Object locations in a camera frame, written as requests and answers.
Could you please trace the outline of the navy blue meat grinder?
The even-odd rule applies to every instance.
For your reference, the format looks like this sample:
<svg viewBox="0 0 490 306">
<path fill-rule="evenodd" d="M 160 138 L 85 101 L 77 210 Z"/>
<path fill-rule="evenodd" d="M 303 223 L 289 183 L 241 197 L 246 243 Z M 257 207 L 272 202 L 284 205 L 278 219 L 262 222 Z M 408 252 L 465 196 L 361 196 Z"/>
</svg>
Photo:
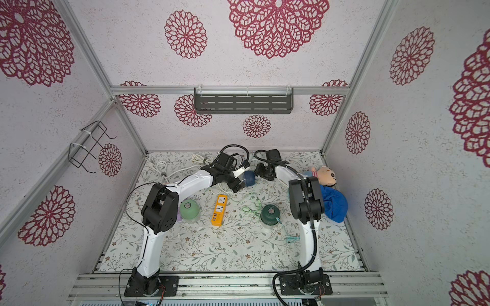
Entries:
<svg viewBox="0 0 490 306">
<path fill-rule="evenodd" d="M 255 185 L 255 181 L 256 181 L 255 172 L 245 171 L 243 173 L 243 177 L 244 177 L 244 183 L 246 187 Z"/>
</svg>

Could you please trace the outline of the dark green meat grinder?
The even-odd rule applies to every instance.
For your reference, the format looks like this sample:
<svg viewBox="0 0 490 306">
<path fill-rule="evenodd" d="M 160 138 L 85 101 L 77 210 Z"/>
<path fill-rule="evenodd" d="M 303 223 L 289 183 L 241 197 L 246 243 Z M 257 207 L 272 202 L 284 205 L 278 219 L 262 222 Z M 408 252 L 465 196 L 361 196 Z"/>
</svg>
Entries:
<svg viewBox="0 0 490 306">
<path fill-rule="evenodd" d="M 266 226 L 275 226 L 280 221 L 280 211 L 277 206 L 269 204 L 262 208 L 260 220 Z"/>
</svg>

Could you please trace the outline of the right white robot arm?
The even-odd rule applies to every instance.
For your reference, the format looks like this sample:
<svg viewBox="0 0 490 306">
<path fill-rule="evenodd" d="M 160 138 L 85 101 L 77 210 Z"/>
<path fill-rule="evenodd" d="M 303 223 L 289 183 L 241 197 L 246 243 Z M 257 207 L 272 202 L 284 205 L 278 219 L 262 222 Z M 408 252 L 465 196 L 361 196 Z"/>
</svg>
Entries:
<svg viewBox="0 0 490 306">
<path fill-rule="evenodd" d="M 290 166 L 288 161 L 281 158 L 277 149 L 258 150 L 254 157 L 260 162 L 256 167 L 257 176 L 269 181 L 278 179 L 288 184 L 290 211 L 301 228 L 298 267 L 277 273 L 273 281 L 285 283 L 282 293 L 312 295 L 322 289 L 324 282 L 317 233 L 325 210 L 320 183 L 316 177 L 308 177 Z"/>
</svg>

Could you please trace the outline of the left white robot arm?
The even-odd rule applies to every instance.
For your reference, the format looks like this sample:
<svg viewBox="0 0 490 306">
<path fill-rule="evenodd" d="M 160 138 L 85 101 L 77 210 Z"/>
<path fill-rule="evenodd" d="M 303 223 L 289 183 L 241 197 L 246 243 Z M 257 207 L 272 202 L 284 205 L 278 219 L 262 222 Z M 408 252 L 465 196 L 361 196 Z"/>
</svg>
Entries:
<svg viewBox="0 0 490 306">
<path fill-rule="evenodd" d="M 144 239 L 139 262 L 132 269 L 122 297 L 174 296 L 172 285 L 160 280 L 160 257 L 168 232 L 177 222 L 177 213 L 183 200 L 219 183 L 226 183 L 233 192 L 242 189 L 240 176 L 250 168 L 250 153 L 241 164 L 238 154 L 228 155 L 224 150 L 209 164 L 177 183 L 154 183 L 142 207 Z"/>
</svg>

